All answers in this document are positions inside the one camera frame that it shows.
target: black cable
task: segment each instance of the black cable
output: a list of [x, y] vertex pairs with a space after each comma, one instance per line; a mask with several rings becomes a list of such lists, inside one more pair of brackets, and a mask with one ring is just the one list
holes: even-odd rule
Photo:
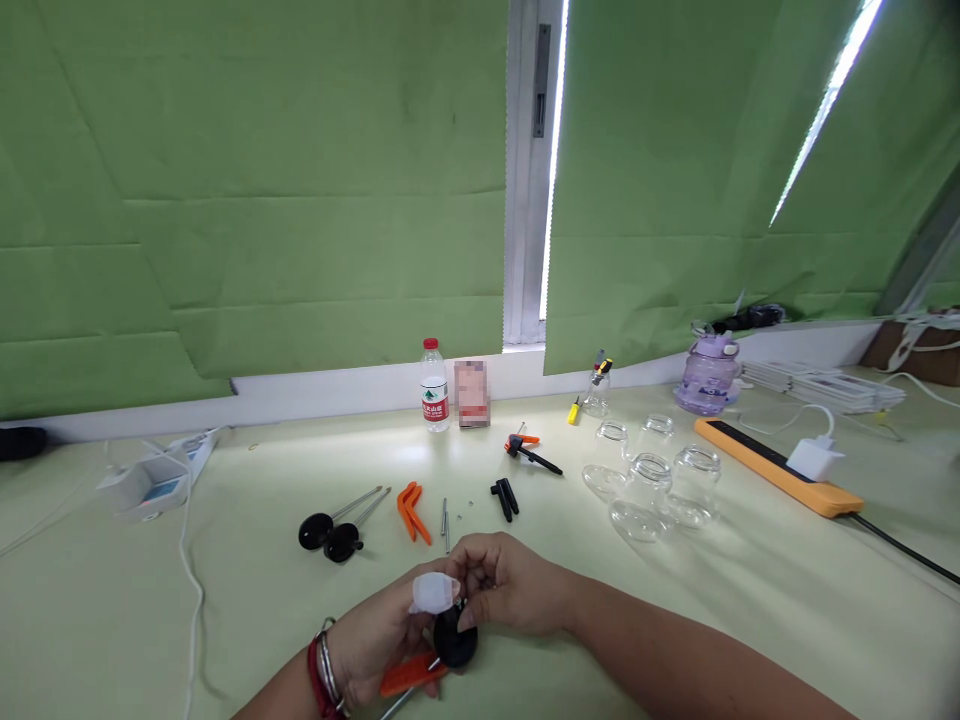
[[855, 520], [856, 522], [863, 525], [867, 530], [872, 532], [881, 540], [886, 540], [888, 543], [890, 543], [895, 548], [897, 548], [897, 550], [900, 550], [901, 552], [906, 553], [917, 562], [922, 563], [923, 565], [926, 565], [928, 568], [933, 570], [935, 573], [939, 573], [940, 575], [945, 577], [947, 580], [950, 580], [951, 582], [954, 582], [957, 585], [960, 585], [960, 575], [954, 575], [952, 572], [950, 572], [946, 568], [940, 567], [939, 565], [937, 565], [935, 562], [933, 562], [933, 560], [925, 558], [916, 550], [912, 550], [911, 548], [908, 548], [906, 545], [904, 545], [902, 542], [900, 542], [896, 538], [890, 537], [883, 530], [881, 530], [876, 525], [874, 525], [872, 522], [860, 517], [859, 513], [849, 513], [848, 515], [843, 515], [842, 517], [848, 517], [851, 520]]

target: cardboard box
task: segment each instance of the cardboard box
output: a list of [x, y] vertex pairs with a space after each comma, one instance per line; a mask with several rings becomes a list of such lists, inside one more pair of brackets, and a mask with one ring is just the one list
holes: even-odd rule
[[[903, 327], [903, 323], [895, 320], [885, 321], [860, 359], [860, 364], [863, 367], [886, 370], [890, 356], [903, 339]], [[939, 347], [958, 341], [960, 330], [927, 328], [914, 347]], [[910, 357], [897, 371], [908, 372], [918, 380], [960, 387], [960, 347], [934, 352], [911, 352]]]

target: red bracelet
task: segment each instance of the red bracelet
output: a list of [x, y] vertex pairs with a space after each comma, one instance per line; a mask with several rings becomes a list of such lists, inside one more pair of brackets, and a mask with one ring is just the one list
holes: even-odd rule
[[313, 686], [313, 697], [317, 701], [317, 709], [320, 711], [320, 717], [326, 718], [336, 716], [337, 711], [327, 697], [327, 691], [320, 681], [320, 673], [317, 668], [317, 643], [320, 640], [320, 633], [313, 636], [307, 647], [307, 673], [310, 675], [310, 684]]

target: bracelet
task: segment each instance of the bracelet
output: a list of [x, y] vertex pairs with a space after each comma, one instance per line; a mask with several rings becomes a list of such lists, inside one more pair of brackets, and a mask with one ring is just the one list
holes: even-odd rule
[[330, 650], [327, 647], [327, 627], [328, 623], [333, 625], [336, 622], [336, 619], [328, 617], [323, 621], [323, 625], [320, 628], [320, 670], [321, 670], [321, 679], [323, 680], [324, 687], [327, 689], [327, 693], [330, 696], [330, 700], [336, 705], [335, 712], [338, 715], [343, 715], [344, 717], [349, 718], [350, 712], [347, 710], [347, 699], [340, 695], [340, 691], [337, 690], [337, 681], [333, 676], [333, 663], [330, 662]]
[[330, 715], [333, 705], [320, 684], [320, 673], [317, 672], [317, 641], [320, 639], [320, 633], [313, 636], [310, 645], [307, 647], [307, 674], [310, 676], [310, 685], [313, 688], [313, 697], [317, 702], [317, 710], [320, 711], [320, 717], [326, 718]]

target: paper stack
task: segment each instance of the paper stack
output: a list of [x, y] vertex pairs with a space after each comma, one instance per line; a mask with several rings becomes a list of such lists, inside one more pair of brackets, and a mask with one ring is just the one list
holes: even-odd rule
[[744, 362], [743, 379], [841, 414], [872, 413], [903, 402], [903, 390], [797, 362]]

